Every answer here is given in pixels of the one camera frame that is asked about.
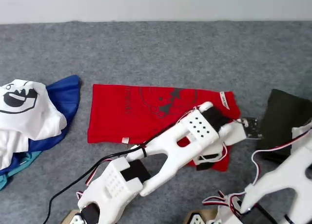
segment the graphic print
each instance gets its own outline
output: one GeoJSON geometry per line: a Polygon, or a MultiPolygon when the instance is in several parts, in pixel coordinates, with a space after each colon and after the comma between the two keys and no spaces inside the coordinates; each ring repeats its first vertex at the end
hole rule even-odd
{"type": "Polygon", "coordinates": [[[196,90],[191,89],[140,87],[139,92],[143,103],[159,118],[179,113],[182,107],[192,108],[197,99],[196,90]]]}
{"type": "Polygon", "coordinates": [[[0,112],[8,114],[23,113],[35,107],[38,93],[34,89],[24,87],[28,81],[20,84],[21,80],[6,85],[7,92],[2,96],[3,104],[0,112]]]}

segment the white wall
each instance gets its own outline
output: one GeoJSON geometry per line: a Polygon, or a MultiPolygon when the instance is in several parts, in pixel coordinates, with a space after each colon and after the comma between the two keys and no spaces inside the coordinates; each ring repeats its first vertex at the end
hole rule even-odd
{"type": "Polygon", "coordinates": [[[0,0],[0,23],[312,20],[312,0],[0,0]]]}

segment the wooden block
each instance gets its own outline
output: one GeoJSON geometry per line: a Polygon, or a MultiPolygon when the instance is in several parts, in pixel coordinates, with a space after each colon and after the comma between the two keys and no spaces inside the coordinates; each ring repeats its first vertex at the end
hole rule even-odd
{"type": "Polygon", "coordinates": [[[72,210],[69,212],[69,214],[63,219],[63,221],[61,222],[61,224],[69,224],[70,221],[73,219],[74,215],[76,213],[79,213],[78,209],[72,210]]]}
{"type": "Polygon", "coordinates": [[[213,220],[216,217],[218,210],[217,209],[198,209],[198,210],[192,210],[190,211],[186,218],[184,219],[183,224],[188,224],[190,221],[190,218],[193,213],[199,213],[203,221],[206,223],[208,220],[213,220]]]}

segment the shirt label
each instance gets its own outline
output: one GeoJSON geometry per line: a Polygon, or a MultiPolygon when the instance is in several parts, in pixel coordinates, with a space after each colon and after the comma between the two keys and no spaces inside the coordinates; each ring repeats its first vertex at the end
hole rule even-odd
{"type": "Polygon", "coordinates": [[[121,142],[124,143],[124,144],[128,144],[129,143],[129,138],[128,137],[123,137],[121,142]]]}
{"type": "Polygon", "coordinates": [[[220,92],[220,98],[221,98],[221,102],[222,102],[223,106],[229,110],[230,107],[228,105],[228,102],[226,101],[226,97],[225,97],[224,92],[220,92]]]}

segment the red t-shirt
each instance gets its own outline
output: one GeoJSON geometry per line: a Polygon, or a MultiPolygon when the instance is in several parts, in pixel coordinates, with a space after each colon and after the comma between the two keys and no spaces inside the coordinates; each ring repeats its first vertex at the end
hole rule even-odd
{"type": "MultiPolygon", "coordinates": [[[[239,118],[232,92],[94,84],[88,143],[143,143],[206,101],[226,117],[239,118]]],[[[224,171],[228,160],[226,157],[212,168],[224,171]]]]}

